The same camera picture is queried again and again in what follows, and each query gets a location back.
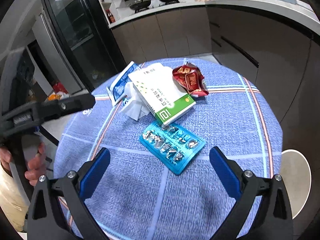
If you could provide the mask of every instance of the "refrigerator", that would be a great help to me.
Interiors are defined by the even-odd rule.
[[[69,93],[93,91],[126,67],[99,0],[41,2],[44,11],[32,30]]]

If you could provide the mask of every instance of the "barcode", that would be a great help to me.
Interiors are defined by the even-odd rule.
[[[153,69],[150,69],[150,70],[148,70],[148,71],[145,71],[144,73],[145,73],[145,74],[149,74],[149,73],[151,73],[151,72],[153,72],[153,71],[155,71],[154,68],[153,68]]]

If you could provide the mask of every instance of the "round table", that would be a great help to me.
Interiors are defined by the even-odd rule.
[[[160,59],[144,66],[160,62],[175,68],[186,60],[199,67],[210,94],[198,98],[195,107],[176,121],[207,142],[181,175],[170,172],[139,142],[139,135],[155,120],[152,114],[135,121],[119,113],[122,103],[112,107],[106,87],[115,77],[93,92],[92,109],[74,114],[66,125],[56,153],[55,178],[78,170],[101,147],[110,150],[110,165],[85,203],[112,239],[210,239],[235,203],[209,163],[214,146],[256,176],[279,172],[282,130],[252,83],[233,70],[198,58]],[[248,232],[259,202],[256,198],[240,236]]]

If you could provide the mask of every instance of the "white countertop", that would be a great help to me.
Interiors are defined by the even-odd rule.
[[[211,0],[211,1],[202,1],[202,2],[174,3],[170,5],[163,5],[157,8],[152,8],[139,13],[135,13],[126,18],[116,21],[115,23],[111,23],[109,27],[114,28],[122,23],[134,20],[136,18],[145,16],[148,14],[156,13],[159,11],[164,11],[164,10],[169,10],[174,8],[181,8],[181,7],[197,6],[197,5],[210,5],[210,4],[245,6],[245,7],[251,7],[251,8],[274,12],[279,15],[285,16],[289,19],[292,19],[320,35],[320,23],[313,11],[310,11],[309,9],[306,9],[300,5],[294,5],[294,4],[279,1],[279,0],[272,0],[272,1]]]

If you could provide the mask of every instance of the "black refrigerator door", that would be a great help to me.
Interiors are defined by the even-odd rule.
[[[42,0],[58,43],[89,91],[126,64],[98,0]]]

